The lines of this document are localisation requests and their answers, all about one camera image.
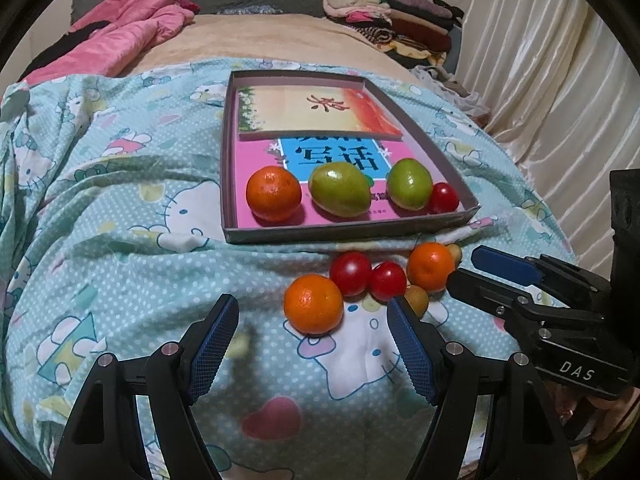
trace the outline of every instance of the small yellow fruit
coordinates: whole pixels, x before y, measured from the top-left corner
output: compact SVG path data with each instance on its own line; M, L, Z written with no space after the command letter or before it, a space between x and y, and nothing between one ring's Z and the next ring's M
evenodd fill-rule
M404 298L408 301L409 305L411 305L418 319L422 319L422 316L427 312L429 306L429 295L427 292L417 285L409 285L404 292Z
M460 249L456 244L448 245L447 249L451 253L451 256L453 256L453 261L456 263L456 266L458 266L462 261L462 249Z

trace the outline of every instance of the red cherry tomato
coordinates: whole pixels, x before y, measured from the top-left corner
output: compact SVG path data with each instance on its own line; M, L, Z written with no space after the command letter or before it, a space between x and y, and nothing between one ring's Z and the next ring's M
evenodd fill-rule
M393 262L382 262L373 269L369 279L369 292L381 303L394 296L402 296L406 290L404 270Z
M329 278L346 298L363 293L369 283L370 275L371 262L358 251L338 256L329 270Z
M431 214L451 213L458 209L460 199L456 191L446 182L433 185L428 211Z

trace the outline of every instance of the curtain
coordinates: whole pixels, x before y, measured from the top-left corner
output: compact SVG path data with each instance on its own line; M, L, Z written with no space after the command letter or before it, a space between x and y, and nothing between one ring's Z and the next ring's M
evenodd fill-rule
M640 166L640 76L585 0L473 0L457 79L546 201L581 266L609 277L609 171Z

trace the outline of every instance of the screw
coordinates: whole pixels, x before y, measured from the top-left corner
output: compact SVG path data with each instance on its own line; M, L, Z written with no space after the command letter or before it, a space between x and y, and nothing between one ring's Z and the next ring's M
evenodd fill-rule
M445 350L451 355L460 355L463 351L465 351L465 348L460 343L452 341L451 343L447 343L447 345L445 346Z
M102 354L98 357L98 364L100 366L109 366L113 362L113 355L111 354Z
M178 350L180 349L180 346L178 345L178 343L164 343L162 345L162 353L164 355L173 355L175 354Z
M529 364L529 358L522 352L516 352L513 355L513 362L515 362L519 366L526 366Z

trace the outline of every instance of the bed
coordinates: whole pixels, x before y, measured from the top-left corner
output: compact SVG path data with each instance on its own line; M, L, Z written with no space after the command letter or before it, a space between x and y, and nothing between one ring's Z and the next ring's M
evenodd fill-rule
M223 106L202 95L232 70L256 69L373 81L462 174L482 205L474 221L403 238L227 244ZM21 452L48 472L95 357L108 350L133 358L177 340L228 292L241 305L240 326L212 390L194 407L223 478L404 476L433 409L412 390L385 307L370 298L345 303L350 322L310 340L284 319L286 286L304 273L326 274L347 250L404 266L424 240L458 243L467 267L479 244L574 260L548 207L487 134L356 32L309 15L199 15L119 78L71 75L13 87L1 119L16 160L6 158L2 173L0 257L15 269L3 283L2 407ZM433 298L426 319L477 354L507 358L516 349L492 316L447 294ZM139 409L153 477L165 480L148 404ZM487 410L481 399L466 472L479 458Z

